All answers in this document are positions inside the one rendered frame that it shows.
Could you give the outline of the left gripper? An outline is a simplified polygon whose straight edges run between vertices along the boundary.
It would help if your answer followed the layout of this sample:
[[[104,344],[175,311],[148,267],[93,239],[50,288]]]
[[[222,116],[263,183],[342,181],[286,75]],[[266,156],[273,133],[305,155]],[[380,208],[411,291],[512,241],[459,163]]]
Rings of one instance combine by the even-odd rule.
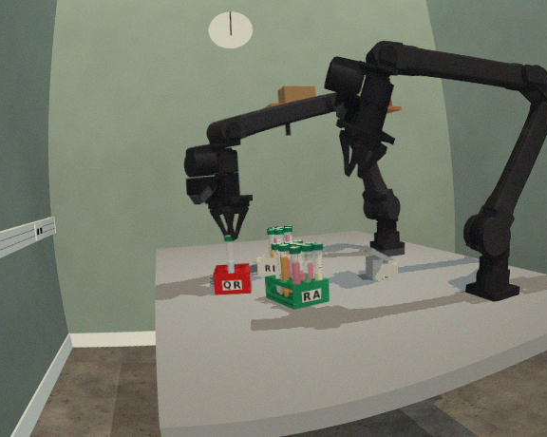
[[[348,131],[341,130],[339,134],[344,156],[345,175],[349,177],[358,162],[357,176],[360,179],[386,154],[387,147],[381,142],[394,144],[395,141],[395,138],[382,131],[387,108],[381,107],[381,110],[377,110],[378,105],[362,100],[360,98],[361,103],[354,125],[340,119],[336,123],[339,128],[348,129]],[[352,149],[350,162],[349,146]],[[364,165],[369,150],[372,152],[372,156]]]

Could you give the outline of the red block with round holes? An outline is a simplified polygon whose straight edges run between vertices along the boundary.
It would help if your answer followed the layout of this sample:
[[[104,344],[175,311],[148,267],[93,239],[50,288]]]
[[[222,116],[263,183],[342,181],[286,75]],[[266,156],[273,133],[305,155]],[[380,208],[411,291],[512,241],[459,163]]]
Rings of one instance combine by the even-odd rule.
[[[217,265],[213,274],[215,294],[216,295],[250,294],[251,280],[250,280],[250,268],[249,269],[248,268],[249,268],[249,263],[245,263],[245,265],[235,264],[235,272],[233,274],[228,274],[227,265]]]

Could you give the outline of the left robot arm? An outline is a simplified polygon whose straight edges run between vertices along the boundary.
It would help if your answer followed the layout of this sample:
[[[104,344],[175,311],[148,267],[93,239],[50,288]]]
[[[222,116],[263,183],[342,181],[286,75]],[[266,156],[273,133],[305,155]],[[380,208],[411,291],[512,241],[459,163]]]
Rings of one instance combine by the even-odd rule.
[[[509,284],[510,227],[519,196],[547,136],[546,69],[381,41],[368,52],[365,62],[339,56],[331,60],[324,88],[337,92],[336,117],[345,118],[354,125],[360,98],[378,105],[378,110],[388,107],[394,87],[388,78],[391,75],[500,86],[519,91],[531,103],[526,122],[494,191],[463,228],[466,246],[483,255],[476,282],[466,284],[465,292],[491,301],[519,295],[519,286]],[[361,96],[358,96],[361,87]]]

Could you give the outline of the test tube with green cap and pink liquid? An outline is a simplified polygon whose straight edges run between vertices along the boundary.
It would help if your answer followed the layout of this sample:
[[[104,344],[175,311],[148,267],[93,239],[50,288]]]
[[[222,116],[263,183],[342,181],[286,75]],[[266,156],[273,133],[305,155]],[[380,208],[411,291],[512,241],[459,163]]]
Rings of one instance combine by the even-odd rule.
[[[291,260],[292,260],[292,284],[301,284],[300,262],[299,262],[300,253],[301,253],[300,246],[293,246],[289,248],[289,254],[291,254]]]

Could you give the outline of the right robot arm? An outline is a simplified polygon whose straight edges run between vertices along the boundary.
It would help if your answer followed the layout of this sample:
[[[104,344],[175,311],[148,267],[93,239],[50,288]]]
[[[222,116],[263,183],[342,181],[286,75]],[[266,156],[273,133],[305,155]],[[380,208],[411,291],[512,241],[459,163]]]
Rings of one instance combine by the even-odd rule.
[[[240,139],[254,135],[256,132],[336,112],[334,106],[336,94],[337,92],[334,92],[275,105],[211,123],[206,132],[209,144],[186,150],[184,170],[191,178],[186,179],[187,195],[194,204],[202,204],[207,199],[237,197],[236,175],[231,175],[238,172],[237,151],[231,146],[240,145]],[[221,151],[217,152],[217,150]],[[228,175],[213,176],[216,173]],[[378,221],[378,233],[374,233],[374,241],[369,242],[370,247],[382,251],[405,248],[405,243],[400,241],[400,232],[397,231],[396,226],[400,214],[400,202],[394,196],[392,189],[387,189],[377,162],[362,179],[365,186],[362,194],[365,216]]]

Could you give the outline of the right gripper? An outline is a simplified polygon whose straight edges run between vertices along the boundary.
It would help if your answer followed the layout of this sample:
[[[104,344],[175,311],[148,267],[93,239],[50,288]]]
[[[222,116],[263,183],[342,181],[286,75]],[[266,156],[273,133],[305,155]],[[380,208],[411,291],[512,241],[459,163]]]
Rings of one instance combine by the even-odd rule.
[[[243,220],[245,219],[249,210],[250,201],[253,200],[253,195],[240,196],[238,173],[231,173],[231,175],[236,175],[236,192],[238,197],[207,199],[205,201],[205,204],[208,204],[208,209],[210,209],[210,213],[216,221],[222,234],[224,236],[231,235],[232,239],[237,239]],[[233,224],[235,214],[239,215],[237,219],[236,229],[234,230]],[[220,215],[223,215],[225,218],[228,227],[227,232],[220,218]]]

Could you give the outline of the green tube rack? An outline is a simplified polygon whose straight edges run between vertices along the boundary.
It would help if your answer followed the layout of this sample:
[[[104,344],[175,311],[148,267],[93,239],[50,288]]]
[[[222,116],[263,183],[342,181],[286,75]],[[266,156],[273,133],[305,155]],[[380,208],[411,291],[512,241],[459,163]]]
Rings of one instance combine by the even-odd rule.
[[[285,297],[284,294],[277,292],[276,285],[292,290],[292,293]],[[281,278],[275,278],[275,275],[268,275],[265,276],[265,286],[266,298],[292,309],[330,301],[329,279],[324,277],[321,280],[312,278],[311,282],[301,280],[301,284],[292,284],[291,277],[290,280],[281,280]]]

